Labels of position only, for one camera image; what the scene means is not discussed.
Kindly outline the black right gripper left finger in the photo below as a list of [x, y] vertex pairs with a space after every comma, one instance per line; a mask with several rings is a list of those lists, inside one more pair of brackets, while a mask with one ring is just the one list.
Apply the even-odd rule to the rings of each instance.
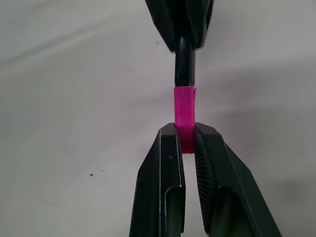
[[185, 201], [180, 138], [169, 123], [158, 131], [138, 170], [129, 237], [181, 237]]

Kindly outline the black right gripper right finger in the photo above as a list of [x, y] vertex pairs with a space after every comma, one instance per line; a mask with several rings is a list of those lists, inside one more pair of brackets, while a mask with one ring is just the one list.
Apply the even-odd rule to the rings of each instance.
[[282, 237], [257, 183], [213, 127], [196, 123], [195, 164], [207, 237]]

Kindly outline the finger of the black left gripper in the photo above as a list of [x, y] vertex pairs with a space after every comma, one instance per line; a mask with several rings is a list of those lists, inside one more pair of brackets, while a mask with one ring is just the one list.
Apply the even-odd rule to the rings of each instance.
[[145, 0], [152, 21], [169, 51], [175, 52], [184, 35], [184, 0]]
[[214, 0], [185, 0], [188, 36], [194, 49], [204, 46]]

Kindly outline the black marker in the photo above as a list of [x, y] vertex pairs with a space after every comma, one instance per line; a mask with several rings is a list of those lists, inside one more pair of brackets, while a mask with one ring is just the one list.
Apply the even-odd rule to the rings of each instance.
[[195, 85], [195, 49], [191, 41], [185, 37], [179, 37], [175, 51], [175, 86]]

